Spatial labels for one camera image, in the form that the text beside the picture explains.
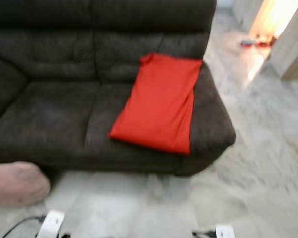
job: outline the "dark brown sofa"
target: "dark brown sofa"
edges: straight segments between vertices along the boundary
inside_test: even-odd
[[[202,58],[215,0],[0,0],[0,162],[192,175],[235,142],[206,64],[191,155],[107,134],[150,52]]]

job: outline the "black cable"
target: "black cable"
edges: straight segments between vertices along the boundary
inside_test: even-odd
[[[208,231],[208,232],[194,231],[192,232],[192,235],[196,238],[201,238],[201,236],[209,237],[209,238],[217,238],[216,231]]]
[[[22,221],[15,224],[9,231],[7,231],[2,238],[6,238],[8,236],[8,234],[10,234],[16,227],[18,227],[19,225],[21,225],[24,222],[31,221],[31,220],[38,220],[40,223],[42,223],[42,222],[44,222],[45,218],[46,218],[46,216],[40,216],[40,217],[32,216],[32,217],[24,218]]]

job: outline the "sofa backrest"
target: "sofa backrest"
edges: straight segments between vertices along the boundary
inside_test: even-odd
[[[133,82],[150,52],[202,58],[216,0],[0,0],[0,58],[33,80]]]

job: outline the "marble floor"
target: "marble floor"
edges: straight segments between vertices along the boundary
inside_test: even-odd
[[[298,82],[281,81],[265,52],[217,10],[205,55],[237,131],[237,142],[191,177],[66,171],[50,196],[26,209],[0,208],[11,224],[50,209],[66,212],[73,238],[190,238],[192,229],[232,224],[236,238],[298,238]],[[29,222],[13,238],[33,238]]]

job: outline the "folded red fabric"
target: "folded red fabric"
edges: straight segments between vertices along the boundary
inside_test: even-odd
[[[202,60],[152,53],[140,70],[109,137],[165,152],[190,154],[193,88]]]

